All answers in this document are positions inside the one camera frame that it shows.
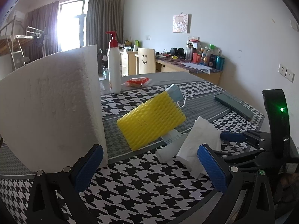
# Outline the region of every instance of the headphones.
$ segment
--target headphones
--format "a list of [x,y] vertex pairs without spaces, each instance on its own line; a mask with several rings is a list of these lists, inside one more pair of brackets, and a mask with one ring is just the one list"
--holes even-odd
[[184,57],[185,56],[185,51],[184,51],[183,48],[179,48],[179,49],[177,49],[177,48],[171,48],[170,49],[170,54],[172,56],[181,56],[181,57]]

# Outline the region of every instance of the window frame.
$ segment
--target window frame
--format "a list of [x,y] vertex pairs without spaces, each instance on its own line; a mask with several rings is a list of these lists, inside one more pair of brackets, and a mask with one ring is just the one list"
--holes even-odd
[[78,2],[78,1],[83,1],[82,13],[77,15],[77,16],[74,16],[73,18],[78,18],[79,19],[79,39],[80,39],[80,45],[79,46],[82,47],[82,46],[84,46],[84,29],[83,29],[84,28],[84,20],[85,20],[85,17],[87,15],[87,13],[84,14],[84,6],[85,6],[85,2],[88,1],[88,0],[71,0],[71,1],[68,1],[68,2],[60,3],[59,4],[59,14],[61,13],[62,6],[64,4]]

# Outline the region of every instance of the curtain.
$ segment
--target curtain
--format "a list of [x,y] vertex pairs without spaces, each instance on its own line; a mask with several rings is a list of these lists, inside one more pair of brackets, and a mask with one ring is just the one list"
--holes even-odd
[[110,35],[107,31],[116,31],[119,43],[124,40],[124,19],[121,0],[89,0],[86,15],[86,45],[96,44],[98,50],[106,52]]
[[[28,13],[26,27],[30,26],[44,31],[46,55],[58,52],[57,16],[59,1],[47,4]],[[25,49],[30,62],[42,58],[42,47],[34,43]]]

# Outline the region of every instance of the wall picture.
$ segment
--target wall picture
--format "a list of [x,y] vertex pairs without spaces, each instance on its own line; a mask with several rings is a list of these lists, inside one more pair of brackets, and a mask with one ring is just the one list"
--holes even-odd
[[188,14],[174,15],[172,32],[187,33],[187,30],[188,30]]

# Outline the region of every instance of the pump nozzle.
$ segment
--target pump nozzle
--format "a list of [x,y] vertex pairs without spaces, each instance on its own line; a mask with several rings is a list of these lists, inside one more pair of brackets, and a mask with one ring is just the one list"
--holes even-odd
[[108,31],[106,34],[111,34],[112,38],[109,42],[109,48],[117,48],[118,47],[118,41],[116,39],[116,32],[115,31]]

